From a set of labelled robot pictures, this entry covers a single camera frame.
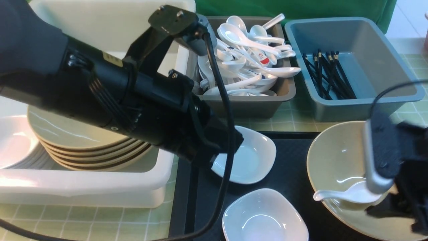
robotic arm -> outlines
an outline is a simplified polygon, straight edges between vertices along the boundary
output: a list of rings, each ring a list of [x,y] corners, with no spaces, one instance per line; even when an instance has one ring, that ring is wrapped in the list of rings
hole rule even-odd
[[[0,1],[0,95],[149,142],[197,167],[226,153],[227,127],[191,90],[158,68],[175,40],[206,55],[217,39],[204,16],[161,6],[151,27],[117,59],[42,21],[24,0]],[[237,150],[243,141],[235,130]]]

green cloth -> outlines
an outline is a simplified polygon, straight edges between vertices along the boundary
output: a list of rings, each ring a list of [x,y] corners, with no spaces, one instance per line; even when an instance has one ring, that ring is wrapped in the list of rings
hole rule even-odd
[[[206,16],[268,16],[286,21],[304,18],[365,17],[386,33],[397,0],[196,0]]]

screw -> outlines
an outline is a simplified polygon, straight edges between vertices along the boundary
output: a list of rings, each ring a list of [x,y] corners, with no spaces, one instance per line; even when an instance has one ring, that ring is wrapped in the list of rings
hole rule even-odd
[[[183,13],[183,11],[179,11],[178,13],[177,13],[177,17],[179,18],[179,17],[182,17],[184,15],[184,13]]]

stack of plates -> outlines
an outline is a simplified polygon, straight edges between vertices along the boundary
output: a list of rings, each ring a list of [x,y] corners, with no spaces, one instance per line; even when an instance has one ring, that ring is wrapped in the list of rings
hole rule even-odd
[[[25,115],[0,117],[0,169],[51,169],[49,158]]]
[[[151,148],[146,142],[33,106],[28,107],[28,121],[52,159],[70,170],[117,171],[142,159]]]

label sticker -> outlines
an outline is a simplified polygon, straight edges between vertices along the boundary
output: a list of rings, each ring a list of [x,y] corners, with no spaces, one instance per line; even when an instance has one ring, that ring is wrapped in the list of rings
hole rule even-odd
[[[112,63],[112,64],[114,64],[114,65],[117,65],[117,66],[119,66],[119,67],[123,67],[123,62],[122,62],[122,60],[121,59],[119,59],[119,58],[116,58],[115,56],[113,56],[113,55],[110,55],[110,54],[108,54],[108,53],[106,53],[106,52],[103,52],[103,58],[106,60],[106,61],[108,61],[108,62],[110,62],[110,63]]]

